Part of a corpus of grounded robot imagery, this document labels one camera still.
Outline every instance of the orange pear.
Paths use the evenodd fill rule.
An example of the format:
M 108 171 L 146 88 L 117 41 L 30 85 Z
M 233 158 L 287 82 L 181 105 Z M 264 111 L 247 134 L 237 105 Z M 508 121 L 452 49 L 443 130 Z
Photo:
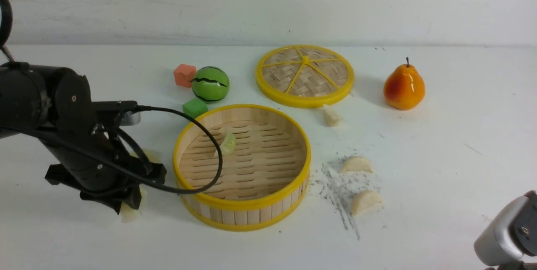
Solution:
M 409 63 L 398 66 L 384 83 L 386 102 L 400 110 L 414 108 L 425 96 L 425 83 L 416 68 Z

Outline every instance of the foam cube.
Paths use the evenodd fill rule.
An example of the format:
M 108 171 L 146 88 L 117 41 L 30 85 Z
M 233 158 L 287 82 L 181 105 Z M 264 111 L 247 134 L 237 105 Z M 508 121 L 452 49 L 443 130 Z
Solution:
M 207 104 L 205 104 L 205 102 L 201 101 L 199 98 L 194 98 L 182 105 L 182 111 L 188 116 L 196 118 L 199 115 L 207 112 Z
M 194 78 L 194 75 L 196 75 L 196 67 L 191 65 L 180 64 L 173 70 L 175 84 L 182 87 L 192 87 L 190 81 Z

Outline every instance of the yellow plastic rim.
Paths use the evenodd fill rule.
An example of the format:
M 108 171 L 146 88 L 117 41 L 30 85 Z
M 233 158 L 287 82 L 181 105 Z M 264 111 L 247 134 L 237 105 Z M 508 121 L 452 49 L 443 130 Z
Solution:
M 295 127 L 297 127 L 298 131 L 300 132 L 301 136 L 304 138 L 306 152 L 305 152 L 305 161 L 304 166 L 302 167 L 300 173 L 298 176 L 287 186 L 284 188 L 278 190 L 277 192 L 267 195 L 264 197 L 261 197 L 259 199 L 254 200 L 245 200 L 245 201 L 232 201 L 232 200 L 223 200 L 218 199 L 216 197 L 204 194 L 204 193 L 198 193 L 193 194 L 193 196 L 198 200 L 200 203 L 203 203 L 209 207 L 214 207 L 217 209 L 223 209 L 223 210 L 233 210 L 233 211 L 248 211 L 252 209 L 263 209 L 265 207 L 269 207 L 273 205 L 274 203 L 278 203 L 284 198 L 286 198 L 288 195 L 292 194 L 295 190 L 297 190 L 301 184 L 309 177 L 309 165 L 311 163 L 311 146 L 308 142 L 308 138 L 305 135 L 304 130 L 300 127 L 300 125 L 294 121 L 291 117 L 286 115 L 285 113 L 282 113 L 276 109 L 265 107 L 265 106 L 259 106 L 257 104 L 232 104 L 229 106 L 220 107 L 217 109 L 213 109 L 212 111 L 208 111 L 207 113 L 199 116 L 196 118 L 196 121 L 202 120 L 204 117 L 207 117 L 211 114 L 218 113 L 221 111 L 224 111 L 226 109 L 230 108 L 258 108 L 265 111 L 276 113 L 282 117 L 285 117 L 288 121 L 293 123 Z M 177 160 L 177 151 L 179 149 L 179 145 L 181 143 L 182 138 L 186 134 L 186 132 L 194 127 L 194 123 L 189 123 L 186 125 L 186 127 L 182 130 L 181 134 L 177 138 L 177 142 L 175 144 L 175 149 L 173 150 L 173 169 L 175 171 L 175 175 L 177 177 L 178 186 L 184 187 L 186 189 L 192 190 L 194 189 L 192 185 L 190 185 L 186 179 L 182 176 L 182 173 L 179 169 L 179 161 Z
M 300 52 L 299 48 L 316 49 L 316 50 L 321 50 L 321 51 L 333 54 L 334 56 L 336 56 L 336 58 L 333 58 L 333 59 L 331 58 L 330 60 L 340 60 L 347 67 L 347 81 L 345 82 L 343 86 L 338 87 L 337 91 L 331 94 L 328 94 L 326 96 L 320 96 L 320 97 L 299 97 L 299 96 L 294 96 L 288 93 L 283 93 L 279 90 L 274 89 L 263 78 L 263 68 L 273 65 L 273 64 L 264 65 L 264 63 L 273 54 L 286 50 L 286 49 L 290 49 L 290 48 L 297 49 L 297 52 L 299 56 L 301 57 L 303 57 L 303 55 Z M 314 71 L 322 75 L 325 79 L 328 80 L 328 82 L 332 83 L 335 86 L 335 83 L 328 76 L 324 75 L 324 73 L 321 73 L 320 70 L 317 69 L 314 65 L 311 65 L 310 61 L 306 60 L 306 62 L 303 62 L 302 67 L 305 65 L 309 66 L 311 69 L 313 69 Z M 259 60 L 255 68 L 255 80 L 257 81 L 257 86 L 259 87 L 259 90 L 261 90 L 261 92 L 265 94 L 265 96 L 278 102 L 279 104 L 283 104 L 283 105 L 295 107 L 295 108 L 320 108 L 323 106 L 323 104 L 335 104 L 336 102 L 345 98 L 349 94 L 349 92 L 351 92 L 352 90 L 352 85 L 355 82 L 355 73 L 352 69 L 351 64 L 349 64 L 349 62 L 345 58 L 343 58 L 343 56 L 341 56 L 340 54 L 330 49 L 318 47 L 316 45 L 288 45 L 288 46 L 274 49 L 268 52 L 267 54 L 265 54 L 265 56 L 261 58 L 261 60 Z M 293 85 L 293 83 L 294 83 L 294 79 L 289 85 L 289 88 Z
M 281 220 L 283 220 L 288 215 L 290 215 L 300 205 L 300 203 L 304 199 L 305 194 L 307 193 L 307 191 L 308 191 L 308 186 L 306 185 L 306 187 L 304 188 L 302 194 L 300 195 L 300 197 L 296 201 L 296 203 L 294 203 L 294 205 L 291 205 L 291 207 L 288 210 L 284 211 L 279 216 L 271 218 L 270 220 L 262 222 L 262 223 L 259 223 L 259 224 L 249 224 L 249 225 L 243 225 L 243 226 L 217 223 L 217 222 L 215 222 L 215 221 L 213 221 L 213 220 L 211 220 L 209 218 L 203 217 L 199 213 L 197 213 L 194 209 L 192 209 L 192 207 L 190 207 L 186 203 L 186 201 L 185 201 L 185 199 L 183 197 L 181 197 L 181 200 L 182 200 L 183 204 L 185 205 L 186 210 L 188 210 L 188 212 L 190 212 L 195 218 L 197 218 L 198 220 L 204 222 L 205 224 L 207 224 L 209 226 L 212 226 L 212 227 L 218 228 L 218 229 L 222 229 L 222 230 L 228 230 L 228 231 L 252 231 L 252 230 L 259 230 L 261 228 L 265 228 L 265 227 L 274 225 L 274 224 L 280 222 Z

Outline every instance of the toy watermelon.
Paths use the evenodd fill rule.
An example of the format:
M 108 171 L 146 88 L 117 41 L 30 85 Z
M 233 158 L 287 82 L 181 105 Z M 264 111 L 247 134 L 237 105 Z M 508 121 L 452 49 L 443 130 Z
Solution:
M 192 79 L 192 91 L 207 104 L 219 102 L 229 92 L 229 78 L 218 67 L 202 67 Z

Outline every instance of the bamboo steamer lid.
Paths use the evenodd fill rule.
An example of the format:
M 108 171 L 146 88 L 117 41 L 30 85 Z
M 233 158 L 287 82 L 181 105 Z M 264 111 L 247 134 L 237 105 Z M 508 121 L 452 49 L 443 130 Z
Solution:
M 280 104 L 319 108 L 345 98 L 355 74 L 336 52 L 314 45 L 291 45 L 263 56 L 255 79 L 261 92 Z

